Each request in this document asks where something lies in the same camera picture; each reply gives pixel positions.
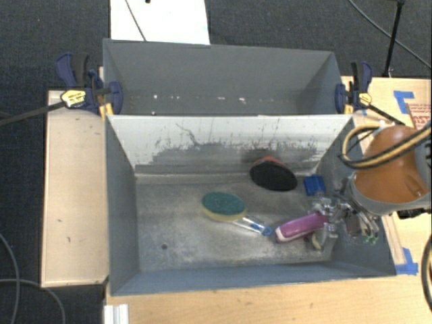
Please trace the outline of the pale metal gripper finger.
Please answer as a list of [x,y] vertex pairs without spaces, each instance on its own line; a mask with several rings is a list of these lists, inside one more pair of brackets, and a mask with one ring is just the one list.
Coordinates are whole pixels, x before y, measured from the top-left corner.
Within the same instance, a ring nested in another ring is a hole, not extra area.
[[332,251],[338,237],[337,225],[324,223],[322,228],[315,230],[312,234],[313,248],[318,251]]
[[330,217],[337,211],[337,209],[338,206],[333,199],[325,196],[320,196],[315,197],[310,201],[310,208],[308,212],[310,214],[319,213],[321,215]]

